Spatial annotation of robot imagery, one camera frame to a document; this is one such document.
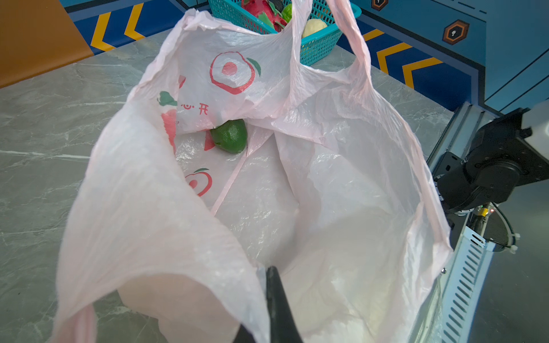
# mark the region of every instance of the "brown panel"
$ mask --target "brown panel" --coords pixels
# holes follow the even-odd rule
[[[59,0],[0,0],[0,87],[92,55]]]

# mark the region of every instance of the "gray marble table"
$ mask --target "gray marble table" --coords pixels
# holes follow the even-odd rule
[[[122,107],[166,32],[0,89],[0,342],[43,343],[52,331],[65,221],[102,128]],[[339,70],[336,47],[315,67]],[[452,113],[372,68],[375,88],[410,124],[425,157]],[[156,320],[117,293],[95,303],[98,342],[165,342]]]

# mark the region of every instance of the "plastic bag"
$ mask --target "plastic bag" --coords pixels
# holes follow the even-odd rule
[[[189,10],[92,151],[59,254],[53,342],[94,342],[118,289],[169,342],[268,342],[255,266],[276,265],[306,342],[403,342],[449,257],[419,143],[372,87],[347,0],[329,0],[356,61],[299,63],[311,0],[258,35]],[[207,129],[245,118],[248,148]]]

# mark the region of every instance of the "dragon fruit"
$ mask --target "dragon fruit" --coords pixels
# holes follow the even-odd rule
[[[288,24],[269,0],[242,0],[242,8],[277,32],[282,31]]]

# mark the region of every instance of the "yellow arrow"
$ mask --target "yellow arrow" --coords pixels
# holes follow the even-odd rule
[[[368,32],[368,33],[365,33],[364,35],[362,35],[362,37],[364,37],[364,40],[367,42],[367,41],[369,41],[369,40],[372,40],[372,39],[374,39],[374,38],[376,38],[376,37],[381,36],[382,34],[384,34],[383,31],[378,30],[378,29],[375,29],[375,30],[372,30],[372,31],[370,31],[370,32]]]
[[[112,45],[103,42],[103,37],[105,37],[105,30],[107,29],[109,18],[110,12],[101,14],[97,19],[96,30],[93,32],[92,43],[90,44],[92,47],[103,51],[110,51],[114,49]]]
[[[142,3],[133,6],[132,13],[130,14],[130,18],[128,19],[128,25],[126,26],[126,31],[124,31],[124,35],[136,41],[145,38],[145,36],[136,31],[137,20],[139,20],[142,9]]]
[[[378,51],[379,68],[381,69],[381,71],[385,74],[389,73],[389,69],[387,69],[387,60],[385,59],[387,56],[396,54],[397,52],[401,52],[406,49],[410,49],[411,47],[411,45],[408,45],[406,43],[400,43],[390,48]]]
[[[437,65],[437,64],[441,64],[441,63],[442,63],[442,61],[437,60],[434,57],[431,57],[431,58],[428,58],[428,59],[424,59],[424,60],[421,60],[421,61],[417,61],[417,62],[414,62],[414,63],[403,65],[402,66],[402,72],[404,73],[404,82],[406,82],[406,85],[408,87],[414,89],[414,87],[413,87],[413,76],[412,76],[412,71],[413,70],[418,70],[418,69],[421,69],[421,68],[427,68],[427,67],[430,67],[432,65]]]

